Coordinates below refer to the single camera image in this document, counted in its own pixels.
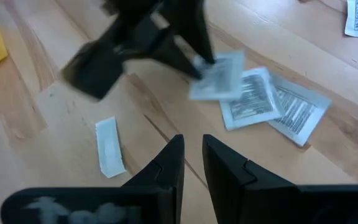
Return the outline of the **small crumpled white packet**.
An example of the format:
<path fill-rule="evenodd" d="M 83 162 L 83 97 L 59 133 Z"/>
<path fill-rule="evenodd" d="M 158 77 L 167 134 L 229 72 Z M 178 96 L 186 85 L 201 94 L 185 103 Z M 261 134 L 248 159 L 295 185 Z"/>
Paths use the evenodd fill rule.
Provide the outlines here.
<path fill-rule="evenodd" d="M 95 131 L 101 172 L 107 178 L 125 173 L 115 117 L 96 123 Z"/>

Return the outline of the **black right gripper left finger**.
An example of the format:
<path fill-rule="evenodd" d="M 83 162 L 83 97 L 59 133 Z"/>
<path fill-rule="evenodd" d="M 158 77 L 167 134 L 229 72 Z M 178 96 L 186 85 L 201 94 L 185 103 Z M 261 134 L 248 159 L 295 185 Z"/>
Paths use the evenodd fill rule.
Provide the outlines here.
<path fill-rule="evenodd" d="M 180 224 L 185 142 L 175 135 L 120 187 L 20 190 L 0 209 L 2 224 Z"/>

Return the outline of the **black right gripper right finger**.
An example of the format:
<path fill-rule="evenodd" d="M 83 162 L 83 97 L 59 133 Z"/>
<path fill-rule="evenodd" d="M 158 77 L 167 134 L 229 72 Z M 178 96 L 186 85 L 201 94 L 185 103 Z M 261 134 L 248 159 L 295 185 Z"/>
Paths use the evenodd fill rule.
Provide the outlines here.
<path fill-rule="evenodd" d="M 203 164 L 218 224 L 358 224 L 358 185 L 296 185 L 210 134 Z"/>

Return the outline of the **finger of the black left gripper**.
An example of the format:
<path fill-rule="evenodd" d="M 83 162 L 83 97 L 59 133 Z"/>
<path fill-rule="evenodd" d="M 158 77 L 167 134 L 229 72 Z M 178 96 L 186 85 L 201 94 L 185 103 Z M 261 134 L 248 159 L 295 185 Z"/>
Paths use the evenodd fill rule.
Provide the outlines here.
<path fill-rule="evenodd" d="M 209 64 L 215 63 L 204 18 L 204 0 L 163 0 L 162 16 L 198 55 Z"/>
<path fill-rule="evenodd" d="M 164 33 L 157 38 L 150 47 L 150 58 L 181 71 L 191 78 L 201 78 L 200 72 L 177 46 L 171 33 Z"/>

